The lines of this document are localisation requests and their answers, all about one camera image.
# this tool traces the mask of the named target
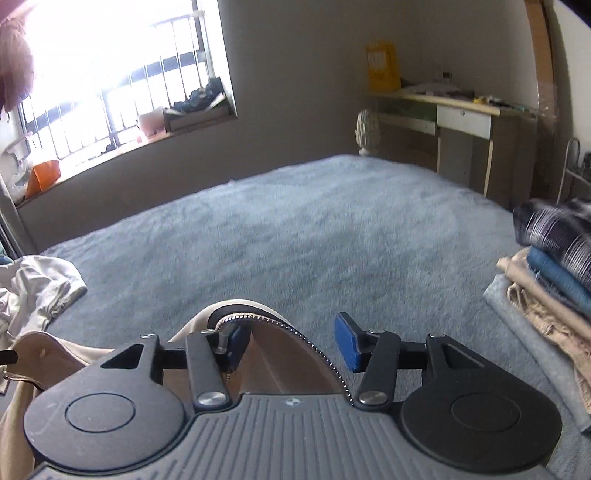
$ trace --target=beige garment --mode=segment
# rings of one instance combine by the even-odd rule
[[[528,248],[517,252],[512,258],[501,258],[496,266],[505,271],[505,276],[526,289],[564,325],[571,328],[583,339],[591,342],[591,325],[558,300],[552,298],[531,274],[527,265]]]
[[[591,414],[591,342],[562,323],[544,305],[517,283],[507,290],[509,301],[538,332],[557,345],[574,363],[574,374],[587,413]]]
[[[191,319],[171,342],[207,328],[209,316],[220,306],[251,305],[285,320],[277,312],[248,300],[229,300],[209,306]],[[240,393],[328,394],[345,393],[330,365],[297,335],[267,323],[251,324],[251,340],[240,366],[226,384],[235,400]],[[33,471],[33,453],[22,429],[25,411],[38,391],[75,374],[111,351],[90,348],[58,339],[45,332],[30,332],[14,344],[18,362],[9,365],[5,375],[18,382],[14,397],[0,420],[0,480],[24,480]],[[181,400],[190,399],[186,371],[164,372],[164,386]]]

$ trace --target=white cloth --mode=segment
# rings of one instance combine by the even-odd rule
[[[76,267],[61,258],[26,255],[0,265],[0,349],[27,332],[45,330],[86,291]],[[0,392],[5,388],[0,379]]]

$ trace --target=zipper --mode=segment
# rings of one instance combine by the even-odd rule
[[[347,401],[350,405],[353,405],[353,395],[351,394],[351,390],[347,386],[347,382],[345,381],[344,377],[340,374],[334,363],[308,337],[300,333],[291,325],[255,313],[234,313],[219,320],[219,322],[216,325],[216,330],[222,330],[224,325],[226,325],[227,323],[240,323],[244,321],[271,324],[295,336],[300,342],[306,345],[306,347],[310,348],[316,355],[318,355],[322,359],[322,361],[332,370],[334,375],[339,380],[341,386],[343,387],[343,390],[345,391]],[[229,382],[230,378],[230,375],[227,374],[226,382]]]

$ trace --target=orange bag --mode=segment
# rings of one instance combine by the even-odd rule
[[[25,198],[46,191],[61,177],[59,160],[47,160],[37,164],[31,171],[31,178],[27,186]]]

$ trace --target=round black motor housing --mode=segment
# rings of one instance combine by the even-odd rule
[[[427,455],[476,473],[545,465],[560,438],[554,403],[446,337],[427,339],[421,388],[404,401],[403,434]]]

